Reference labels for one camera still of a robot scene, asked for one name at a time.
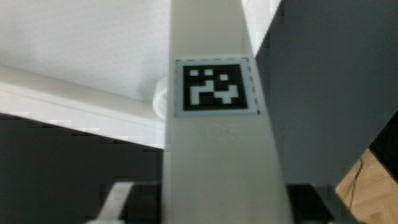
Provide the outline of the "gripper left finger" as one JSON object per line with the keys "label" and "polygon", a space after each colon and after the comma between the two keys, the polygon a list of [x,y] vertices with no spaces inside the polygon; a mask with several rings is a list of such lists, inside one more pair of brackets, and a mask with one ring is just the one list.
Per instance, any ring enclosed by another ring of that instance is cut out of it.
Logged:
{"label": "gripper left finger", "polygon": [[133,186],[133,182],[113,183],[96,219],[87,224],[126,224],[120,220],[120,213]]}

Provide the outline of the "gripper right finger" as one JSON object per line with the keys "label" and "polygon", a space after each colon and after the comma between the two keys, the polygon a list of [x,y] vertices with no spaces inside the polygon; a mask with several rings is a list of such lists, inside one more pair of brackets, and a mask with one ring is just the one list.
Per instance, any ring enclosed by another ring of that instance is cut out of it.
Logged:
{"label": "gripper right finger", "polygon": [[351,215],[334,188],[328,185],[323,185],[316,186],[314,190],[334,217],[330,224],[362,224]]}

